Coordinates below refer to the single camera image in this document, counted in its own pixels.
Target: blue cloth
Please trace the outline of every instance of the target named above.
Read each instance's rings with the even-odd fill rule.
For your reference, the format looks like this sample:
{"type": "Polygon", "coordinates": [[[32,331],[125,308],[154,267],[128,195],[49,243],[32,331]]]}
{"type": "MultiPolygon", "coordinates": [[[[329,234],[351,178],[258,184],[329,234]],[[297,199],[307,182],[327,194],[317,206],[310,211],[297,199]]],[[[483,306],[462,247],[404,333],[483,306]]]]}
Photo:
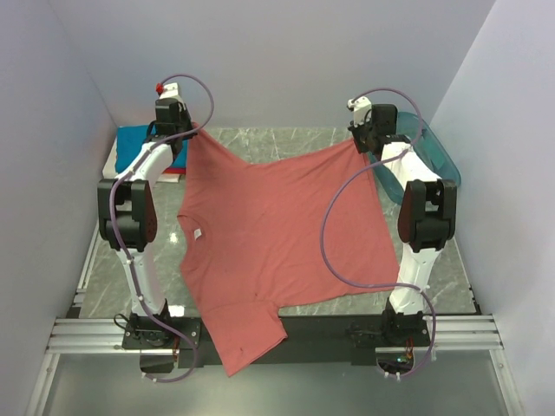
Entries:
{"type": "MultiPolygon", "coordinates": [[[[147,138],[148,126],[119,127],[115,148],[118,154],[115,171],[121,173],[127,169],[140,152],[140,147],[147,138]]],[[[187,160],[187,140],[183,142],[183,150],[171,167],[184,168],[187,160]]]]}

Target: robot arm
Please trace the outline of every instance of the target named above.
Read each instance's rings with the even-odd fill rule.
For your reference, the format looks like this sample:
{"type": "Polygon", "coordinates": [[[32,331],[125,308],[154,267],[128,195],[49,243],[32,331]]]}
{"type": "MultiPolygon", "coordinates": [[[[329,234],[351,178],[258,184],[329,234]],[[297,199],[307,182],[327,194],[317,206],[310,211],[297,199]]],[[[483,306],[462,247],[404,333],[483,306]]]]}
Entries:
{"type": "MultiPolygon", "coordinates": [[[[193,135],[184,139],[171,140],[159,146],[156,146],[156,144],[169,135],[183,133],[192,128],[191,117],[180,97],[178,84],[175,82],[163,86],[163,90],[160,91],[160,98],[156,101],[156,121],[151,123],[147,139],[142,145],[139,155],[115,179],[104,179],[98,185],[101,237],[108,240],[110,246],[116,250],[117,256],[123,264],[127,283],[130,288],[133,288],[134,283],[126,253],[121,250],[115,239],[109,214],[109,193],[115,181],[130,172],[133,174],[116,191],[117,222],[124,242],[134,258],[140,292],[143,294],[144,302],[154,315],[164,315],[167,302],[160,289],[154,267],[152,245],[149,244],[153,242],[157,231],[152,190],[160,175],[177,158],[183,147],[183,140],[190,139],[193,135]],[[150,134],[152,127],[156,128],[155,134],[150,134]],[[134,171],[133,166],[143,158],[145,158],[144,162],[136,167],[134,171]]],[[[131,290],[131,310],[137,316],[146,315],[133,289],[131,290]]]]}
{"type": "MultiPolygon", "coordinates": [[[[407,151],[403,158],[384,164],[405,191],[397,224],[403,242],[397,282],[425,289],[435,260],[454,235],[456,186],[433,173],[409,139],[396,134],[395,106],[372,106],[362,97],[349,101],[347,108],[353,111],[349,130],[359,153],[372,152],[378,160],[385,160],[407,151]]],[[[420,293],[408,288],[395,288],[388,303],[397,314],[424,310],[420,293]]]]}

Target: white wall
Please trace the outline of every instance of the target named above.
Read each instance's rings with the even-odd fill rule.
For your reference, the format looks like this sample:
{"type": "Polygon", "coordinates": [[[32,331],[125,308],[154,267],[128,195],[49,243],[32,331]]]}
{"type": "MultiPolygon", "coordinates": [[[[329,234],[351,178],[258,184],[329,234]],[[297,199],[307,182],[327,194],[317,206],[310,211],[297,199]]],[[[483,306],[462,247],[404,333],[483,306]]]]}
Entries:
{"type": "Polygon", "coordinates": [[[23,414],[52,324],[70,305],[114,137],[44,0],[0,4],[0,413],[23,414]]]}
{"type": "MultiPolygon", "coordinates": [[[[150,121],[155,83],[189,72],[212,88],[212,125],[224,127],[342,126],[349,120],[347,99],[378,86],[414,96],[430,120],[493,4],[50,2],[116,123],[150,121]]],[[[207,106],[201,90],[187,87],[186,101],[202,119],[207,106]]]]}
{"type": "Polygon", "coordinates": [[[457,236],[527,414],[555,406],[550,0],[498,0],[432,122],[462,175],[457,236]]]}

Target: t-shirt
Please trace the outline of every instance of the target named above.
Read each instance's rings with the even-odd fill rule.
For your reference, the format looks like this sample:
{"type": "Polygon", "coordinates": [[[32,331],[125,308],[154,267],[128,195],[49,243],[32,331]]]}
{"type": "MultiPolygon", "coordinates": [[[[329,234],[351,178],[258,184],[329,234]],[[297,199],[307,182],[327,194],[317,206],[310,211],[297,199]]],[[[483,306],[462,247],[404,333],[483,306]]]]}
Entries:
{"type": "MultiPolygon", "coordinates": [[[[319,248],[331,198],[367,163],[351,140],[265,164],[245,162],[206,132],[189,141],[178,215],[187,241],[181,272],[228,375],[287,337],[279,308],[368,291],[336,279],[319,248]]],[[[350,280],[396,281],[398,264],[371,172],[334,205],[326,250],[350,280]]]]}

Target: marble tile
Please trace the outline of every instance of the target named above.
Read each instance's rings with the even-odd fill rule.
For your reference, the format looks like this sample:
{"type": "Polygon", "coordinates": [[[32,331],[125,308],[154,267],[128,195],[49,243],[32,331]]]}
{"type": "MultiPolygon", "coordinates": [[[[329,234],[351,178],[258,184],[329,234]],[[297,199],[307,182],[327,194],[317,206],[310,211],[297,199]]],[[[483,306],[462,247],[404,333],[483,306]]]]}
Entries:
{"type": "MultiPolygon", "coordinates": [[[[251,163],[267,163],[339,143],[350,137],[344,128],[241,128],[208,129],[220,143],[251,163]]],[[[178,184],[157,184],[153,198],[158,215],[159,230],[153,242],[155,264],[160,286],[170,305],[186,307],[186,315],[198,316],[199,311],[180,274],[180,262],[186,252],[186,241],[177,222],[186,190],[186,181],[178,184]]],[[[389,200],[378,184],[378,194],[384,217],[401,259],[402,242],[397,236],[396,222],[399,206],[389,200]]],[[[472,292],[469,290],[459,252],[453,241],[447,243],[430,277],[432,298],[439,313],[474,312],[472,292]]],[[[343,315],[381,313],[389,292],[343,296],[311,305],[282,308],[280,315],[343,315]]],[[[109,248],[101,241],[96,252],[81,317],[110,318],[130,310],[131,297],[123,268],[109,248]]]]}

